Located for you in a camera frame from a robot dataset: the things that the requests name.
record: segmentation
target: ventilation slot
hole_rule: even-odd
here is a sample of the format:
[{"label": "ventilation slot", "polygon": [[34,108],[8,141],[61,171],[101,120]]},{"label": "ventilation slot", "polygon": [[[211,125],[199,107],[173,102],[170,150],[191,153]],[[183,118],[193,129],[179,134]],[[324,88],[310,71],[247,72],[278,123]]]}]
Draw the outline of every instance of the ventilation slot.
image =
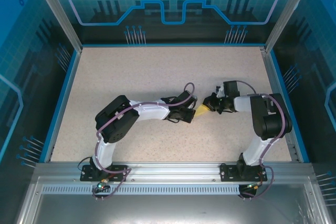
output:
[{"label": "ventilation slot", "polygon": [[[117,185],[110,185],[101,195],[110,194]],[[43,194],[90,195],[95,185],[47,185]],[[122,185],[117,195],[238,195],[238,185]]]}]

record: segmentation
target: blue frame edge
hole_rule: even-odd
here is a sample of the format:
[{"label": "blue frame edge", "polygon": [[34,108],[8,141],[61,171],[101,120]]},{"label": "blue frame edge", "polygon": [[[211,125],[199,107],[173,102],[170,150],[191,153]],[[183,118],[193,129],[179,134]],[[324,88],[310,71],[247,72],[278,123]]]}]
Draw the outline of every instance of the blue frame edge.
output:
[{"label": "blue frame edge", "polygon": [[328,113],[328,116],[329,116],[329,119],[332,123],[332,126],[334,127],[334,129],[336,131],[336,120],[334,118],[334,115],[332,114],[332,111],[331,111],[330,107],[329,107],[330,94],[334,89],[336,89],[336,82],[331,84],[327,89],[327,93],[325,95],[324,107],[326,108],[326,111]]},{"label": "blue frame edge", "polygon": [[56,142],[56,138],[58,135],[58,131],[62,122],[62,118],[64,115],[64,111],[69,99],[70,90],[72,87],[73,80],[75,78],[75,74],[77,71],[78,63],[79,63],[80,54],[77,51],[74,51],[71,57],[71,61],[69,64],[69,68],[67,74],[65,76],[63,86],[61,92],[59,94],[59,98],[56,104],[55,112],[52,117],[50,127],[48,130],[48,134],[46,137],[46,141],[44,143],[42,153],[39,159],[40,163],[45,163],[48,161],[51,155],[51,151],[53,150],[53,146]]},{"label": "blue frame edge", "polygon": [[[157,47],[157,46],[163,46],[163,47],[164,46],[181,46],[181,47],[184,47],[184,46],[236,46],[236,47],[237,46],[240,46],[240,47],[260,46],[260,47],[263,47],[264,45],[265,44],[224,44],[224,43],[213,43],[213,44],[207,44],[207,43],[204,43],[204,44],[148,44],[148,45],[123,45],[123,44],[107,44],[107,45],[93,44],[93,45],[91,45],[91,44],[86,44],[86,45],[83,45],[83,47],[139,47],[139,46],[141,46],[141,47],[144,47],[144,46],[145,47]],[[298,141],[298,147],[300,148],[299,151],[301,152],[303,162],[309,163],[308,154],[307,154],[306,148],[305,148],[304,143],[303,143],[303,139],[302,139],[302,136],[301,136],[301,133],[300,133],[300,130],[299,130],[299,125],[298,125],[297,120],[295,118],[294,110],[292,108],[292,105],[291,105],[291,102],[290,102],[290,99],[289,99],[289,95],[288,95],[287,90],[285,88],[285,83],[283,81],[281,71],[280,71],[280,68],[279,68],[279,65],[278,65],[278,61],[276,59],[276,56],[275,56],[275,53],[274,53],[273,50],[270,52],[270,55],[271,55],[271,58],[272,58],[272,61],[273,61],[274,67],[275,67],[276,75],[277,75],[277,78],[279,80],[282,92],[284,94],[283,98],[285,99],[285,102],[286,102],[287,107],[288,107],[288,112],[289,112],[289,114],[292,118],[293,128],[295,130],[297,141]],[[69,70],[70,71],[67,72],[66,77],[64,79],[62,90],[61,90],[61,93],[59,95],[59,99],[58,99],[58,102],[57,102],[57,105],[56,105],[56,108],[55,108],[54,116],[52,117],[52,121],[51,121],[49,131],[48,131],[48,134],[47,134],[47,137],[46,137],[46,141],[45,141],[45,144],[44,144],[44,147],[43,147],[40,159],[39,159],[40,163],[47,162],[46,159],[49,158],[49,156],[51,154],[51,151],[52,151],[52,147],[53,147],[53,145],[56,141],[58,130],[60,128],[60,124],[61,124],[63,114],[64,114],[64,111],[65,111],[65,107],[66,107],[66,104],[67,104],[67,101],[68,101],[68,98],[69,98],[69,95],[70,95],[70,90],[71,90],[71,87],[72,87],[72,83],[73,83],[73,80],[75,78],[75,74],[76,74],[76,71],[77,71],[79,58],[80,58],[80,55],[76,51],[74,51],[74,53],[72,55],[72,58],[71,58],[70,65],[69,65]]]},{"label": "blue frame edge", "polygon": [[265,44],[262,43],[251,43],[251,44],[226,44],[226,43],[185,43],[185,44],[135,44],[135,45],[125,45],[125,44],[83,44],[83,47],[264,47]]},{"label": "blue frame edge", "polygon": [[294,110],[293,110],[292,104],[290,102],[289,95],[287,93],[286,86],[285,86],[285,83],[284,83],[282,75],[281,75],[280,67],[278,65],[278,61],[277,61],[277,58],[275,56],[275,53],[274,53],[273,49],[271,50],[270,55],[272,57],[272,61],[273,61],[274,67],[275,67],[276,75],[279,79],[279,83],[280,83],[280,86],[281,86],[281,89],[282,89],[282,93],[284,94],[283,98],[285,99],[285,103],[286,103],[287,108],[288,108],[288,113],[289,113],[289,115],[292,119],[292,122],[293,122],[293,128],[295,130],[296,138],[297,138],[298,145],[299,145],[299,148],[300,148],[299,151],[301,152],[303,162],[309,163],[310,162],[309,157],[308,157],[306,148],[305,148],[304,143],[303,143],[303,139],[302,139],[302,136],[301,136],[299,125],[298,125],[298,122],[296,120]]}]

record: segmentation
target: metal plate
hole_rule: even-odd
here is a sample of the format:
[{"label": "metal plate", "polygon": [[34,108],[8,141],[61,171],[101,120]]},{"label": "metal plate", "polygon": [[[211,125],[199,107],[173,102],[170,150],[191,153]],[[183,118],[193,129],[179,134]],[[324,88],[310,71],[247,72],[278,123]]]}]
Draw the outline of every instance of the metal plate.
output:
[{"label": "metal plate", "polygon": [[[126,170],[127,165],[113,165],[109,170],[119,172],[121,170]],[[96,177],[93,172],[91,165],[83,165],[82,167],[82,173],[80,175],[80,181],[83,182],[99,182],[102,179],[107,177],[106,175]],[[111,182],[120,182],[124,178],[124,175],[122,173],[115,174],[113,177],[109,178],[109,181]]]},{"label": "metal plate", "polygon": [[[227,164],[221,164],[219,167],[221,171],[221,181],[222,182],[246,182],[245,180],[242,180],[237,171],[236,165],[227,165]],[[265,174],[263,175],[263,181],[267,181],[267,174],[265,169],[262,169]],[[249,180],[249,182],[259,182],[260,177],[254,177],[253,179]]]}]

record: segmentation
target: blue border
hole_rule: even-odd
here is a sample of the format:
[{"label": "blue border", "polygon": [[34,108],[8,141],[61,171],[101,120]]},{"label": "blue border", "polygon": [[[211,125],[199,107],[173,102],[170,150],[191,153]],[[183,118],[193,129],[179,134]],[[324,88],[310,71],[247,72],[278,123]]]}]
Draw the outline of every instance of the blue border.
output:
[{"label": "blue border", "polygon": [[334,127],[334,130],[336,131],[336,120],[335,120],[334,115],[331,112],[330,107],[329,107],[330,94],[334,89],[336,89],[336,82],[334,82],[332,85],[330,85],[327,89],[327,93],[325,95],[324,107],[326,108],[326,111],[328,113],[328,116],[329,116],[329,119],[332,123],[332,126]]},{"label": "blue border", "polygon": [[135,45],[125,45],[125,44],[83,44],[83,47],[264,47],[265,44],[262,43],[251,43],[251,44],[226,44],[226,43],[186,43],[186,44],[135,44]]},{"label": "blue border", "polygon": [[306,148],[305,148],[304,143],[303,143],[301,132],[299,130],[299,125],[298,125],[298,122],[296,121],[296,118],[295,118],[295,115],[294,115],[294,110],[293,110],[292,104],[290,103],[289,95],[287,93],[286,86],[285,86],[285,83],[283,81],[281,71],[280,71],[280,68],[279,68],[279,65],[278,65],[278,61],[277,61],[277,58],[274,54],[273,49],[270,52],[270,55],[272,57],[272,61],[273,61],[274,68],[275,68],[275,71],[276,71],[276,74],[277,74],[277,77],[278,77],[278,80],[279,80],[279,83],[280,83],[280,86],[281,86],[281,89],[282,89],[282,93],[284,94],[283,97],[285,99],[289,115],[290,115],[290,117],[292,119],[292,122],[293,122],[293,128],[295,130],[295,134],[296,134],[296,138],[297,138],[297,141],[298,141],[298,145],[299,145],[299,148],[300,148],[300,152],[301,152],[303,162],[309,163],[308,154],[307,154]]},{"label": "blue border", "polygon": [[2,158],[4,157],[5,152],[7,150],[9,141],[10,141],[12,135],[13,135],[14,129],[16,127],[16,124],[17,124],[17,122],[19,120],[19,117],[21,115],[21,112],[23,110],[23,106],[24,105],[23,105],[23,98],[22,98],[22,94],[21,94],[20,88],[17,85],[15,85],[14,83],[12,83],[9,80],[7,80],[7,78],[5,78],[2,74],[0,74],[0,80],[3,81],[5,84],[7,84],[17,94],[17,98],[19,100],[19,105],[20,105],[19,108],[18,108],[18,110],[17,110],[17,112],[16,112],[16,115],[15,115],[15,117],[13,119],[12,125],[9,128],[9,131],[7,133],[7,136],[6,136],[6,139],[4,141],[4,144],[1,147],[1,151],[0,151],[0,163],[1,163]]},{"label": "blue border", "polygon": [[61,114],[62,105],[69,98],[70,92],[66,93],[66,91],[69,90],[68,87],[71,88],[71,86],[72,86],[72,82],[71,82],[70,78],[71,78],[71,75],[72,75],[73,71],[76,71],[76,69],[77,69],[78,64],[75,65],[75,62],[76,62],[77,58],[78,58],[78,53],[77,53],[76,50],[74,50],[74,53],[72,54],[72,57],[71,57],[71,61],[70,61],[70,64],[69,64],[67,74],[66,74],[64,82],[63,82],[61,92],[59,94],[59,98],[58,98],[58,101],[57,101],[57,104],[56,104],[55,112],[54,112],[54,115],[53,115],[51,123],[50,123],[50,127],[49,127],[49,130],[48,130],[46,141],[45,141],[43,149],[42,149],[42,153],[41,153],[41,156],[40,156],[40,159],[39,159],[40,163],[45,162],[45,159],[48,155],[49,146],[50,146],[51,140],[53,138],[53,133],[56,130],[57,124],[59,123],[59,116]]}]

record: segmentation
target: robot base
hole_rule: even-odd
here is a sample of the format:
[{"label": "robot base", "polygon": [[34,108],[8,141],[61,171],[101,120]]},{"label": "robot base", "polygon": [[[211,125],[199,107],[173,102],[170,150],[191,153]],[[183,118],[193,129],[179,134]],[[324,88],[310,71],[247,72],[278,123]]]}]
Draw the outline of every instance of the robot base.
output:
[{"label": "robot base", "polygon": [[249,166],[245,163],[243,154],[239,156],[236,165],[220,165],[222,182],[259,182],[267,181],[265,169],[260,165]]},{"label": "robot base", "polygon": [[[221,171],[221,181],[222,182],[259,182],[260,176],[258,175],[258,170],[261,169],[261,172],[264,172],[265,169],[262,169],[260,166],[256,166],[256,171],[253,176],[248,178],[242,178],[239,174],[237,165],[220,165]],[[267,174],[263,175],[263,181],[267,181]]]},{"label": "robot base", "polygon": [[[127,169],[127,165],[111,165],[107,168],[110,171],[119,172]],[[80,175],[80,181],[100,182],[102,179],[109,178],[110,182],[120,182],[124,178],[124,174],[117,173],[110,177],[110,173],[101,170],[93,169],[91,165],[83,165]]]}]

